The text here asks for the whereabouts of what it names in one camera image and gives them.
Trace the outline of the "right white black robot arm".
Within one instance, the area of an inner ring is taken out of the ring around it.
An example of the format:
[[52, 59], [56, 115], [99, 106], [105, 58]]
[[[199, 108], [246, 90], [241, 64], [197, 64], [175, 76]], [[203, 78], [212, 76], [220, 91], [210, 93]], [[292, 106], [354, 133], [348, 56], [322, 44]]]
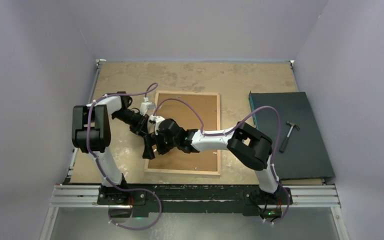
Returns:
[[153, 160], [177, 148], [186, 154], [209, 150], [230, 151], [243, 165], [254, 170], [260, 196], [268, 204], [280, 198], [280, 181], [272, 168], [272, 140], [244, 121], [224, 130], [184, 129], [171, 118], [150, 116], [154, 131], [143, 137], [142, 158]]

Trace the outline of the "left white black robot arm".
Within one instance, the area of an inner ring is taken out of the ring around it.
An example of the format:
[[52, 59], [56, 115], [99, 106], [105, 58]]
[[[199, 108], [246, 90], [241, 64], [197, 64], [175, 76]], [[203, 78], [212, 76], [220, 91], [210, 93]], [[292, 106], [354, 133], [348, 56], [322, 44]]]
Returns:
[[72, 110], [72, 143], [95, 162], [102, 176], [100, 194], [109, 195], [118, 205], [128, 201], [131, 190], [123, 173], [116, 169], [110, 150], [110, 119], [121, 120], [130, 126], [133, 133], [143, 137], [148, 134], [147, 112], [155, 108], [147, 96], [137, 110], [130, 108], [132, 102], [130, 95], [119, 91], [105, 94], [87, 105], [76, 105]]

